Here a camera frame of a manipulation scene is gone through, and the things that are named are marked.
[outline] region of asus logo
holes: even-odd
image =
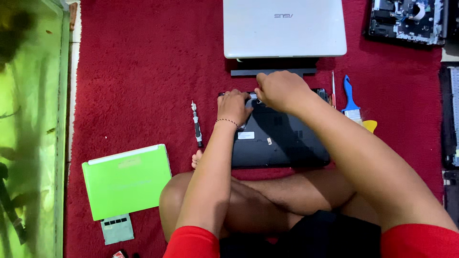
[[[274,14],[274,18],[292,18],[293,14]]]

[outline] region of foot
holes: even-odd
[[[193,154],[193,156],[191,157],[191,166],[193,168],[196,168],[198,166],[198,163],[199,163],[201,157],[202,157],[202,151],[201,150],[198,150],[196,152],[196,154]]]

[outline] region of red shirt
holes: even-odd
[[[200,227],[178,228],[171,237],[165,258],[218,258],[218,239]],[[459,234],[425,224],[405,224],[381,235],[381,257],[458,258]]]

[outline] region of red rug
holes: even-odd
[[[317,74],[305,80],[312,88],[329,91],[334,69],[337,106],[342,109],[342,79],[349,75],[364,118],[378,122],[375,134],[441,199],[441,50],[366,40],[362,25],[367,2],[343,1],[347,54],[320,59]],[[190,171],[191,155],[197,150],[191,100],[197,104],[207,143],[217,114],[217,93],[233,88],[252,91],[257,82],[231,78],[225,70],[221,0],[82,0],[81,13],[65,254],[103,258],[124,249],[130,257],[161,257],[166,243],[158,208],[131,214],[134,240],[104,245],[100,223],[91,217],[81,163],[164,143],[172,173]],[[267,179],[291,173],[285,168],[239,170],[233,175]]]

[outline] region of hand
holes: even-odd
[[[217,119],[227,119],[235,122],[238,127],[243,125],[253,108],[246,108],[246,99],[250,99],[250,94],[240,92],[236,89],[225,92],[225,95],[218,97]]]
[[[255,93],[264,104],[280,112],[292,113],[295,105],[313,94],[308,84],[297,74],[289,71],[270,75],[257,74],[259,88]]]

